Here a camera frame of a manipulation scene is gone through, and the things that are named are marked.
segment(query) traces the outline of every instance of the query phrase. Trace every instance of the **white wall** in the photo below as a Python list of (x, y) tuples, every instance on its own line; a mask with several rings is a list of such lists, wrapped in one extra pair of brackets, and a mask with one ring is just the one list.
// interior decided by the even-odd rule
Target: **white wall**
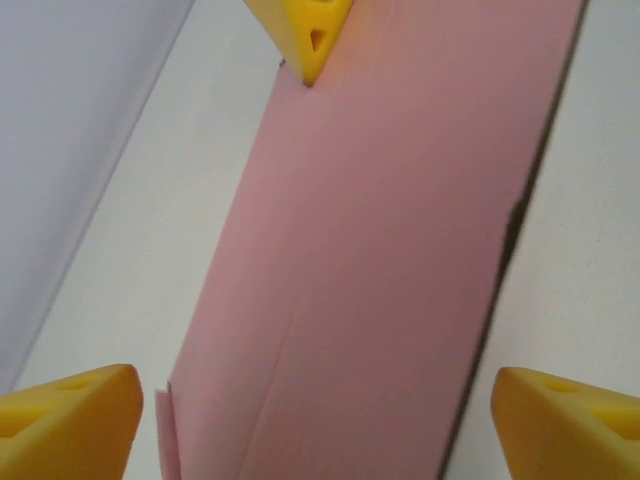
[(19, 373), (191, 2), (0, 2), (0, 392)]

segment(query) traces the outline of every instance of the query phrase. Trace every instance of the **pink sheet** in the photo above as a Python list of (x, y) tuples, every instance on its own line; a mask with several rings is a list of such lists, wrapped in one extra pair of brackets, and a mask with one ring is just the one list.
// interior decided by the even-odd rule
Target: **pink sheet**
[(581, 4), (358, 0), (313, 89), (281, 69), (159, 395), (166, 480), (436, 476)]

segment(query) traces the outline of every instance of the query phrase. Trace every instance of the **paper edge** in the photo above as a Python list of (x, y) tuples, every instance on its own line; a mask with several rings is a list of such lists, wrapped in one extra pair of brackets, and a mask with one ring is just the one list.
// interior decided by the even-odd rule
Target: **paper edge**
[(166, 392), (156, 390), (155, 401), (160, 473), (163, 480), (181, 480), (180, 452), (170, 384), (167, 384)]

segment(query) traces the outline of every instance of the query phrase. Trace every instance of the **white surface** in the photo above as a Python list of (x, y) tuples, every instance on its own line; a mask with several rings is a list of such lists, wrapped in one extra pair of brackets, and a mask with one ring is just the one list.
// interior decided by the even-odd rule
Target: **white surface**
[(146, 396), (130, 479), (159, 479), (164, 388), (280, 57), (238, 0), (197, 0), (19, 386), (132, 363)]
[(584, 27), (447, 480), (510, 478), (500, 367), (640, 396), (640, 2), (594, 0)]
[[(507, 478), (501, 365), (640, 395), (640, 4), (593, 3), (449, 480)], [(164, 386), (276, 72), (268, 45), (240, 2), (196, 2), (22, 386), (112, 362), (139, 368), (148, 400)], [(159, 478), (149, 401), (127, 478)]]
[(0, 392), (19, 373), (191, 0), (54, 3), (0, 2)]

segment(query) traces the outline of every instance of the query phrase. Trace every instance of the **yellow triangular piece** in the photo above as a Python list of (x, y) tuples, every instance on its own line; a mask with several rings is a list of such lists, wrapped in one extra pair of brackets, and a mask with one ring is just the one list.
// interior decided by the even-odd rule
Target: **yellow triangular piece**
[(130, 365), (0, 396), (0, 479), (120, 480), (141, 414)]
[(491, 410), (514, 480), (640, 480), (640, 399), (524, 368)]
[(245, 0), (289, 67), (315, 83), (344, 25), (352, 0)]

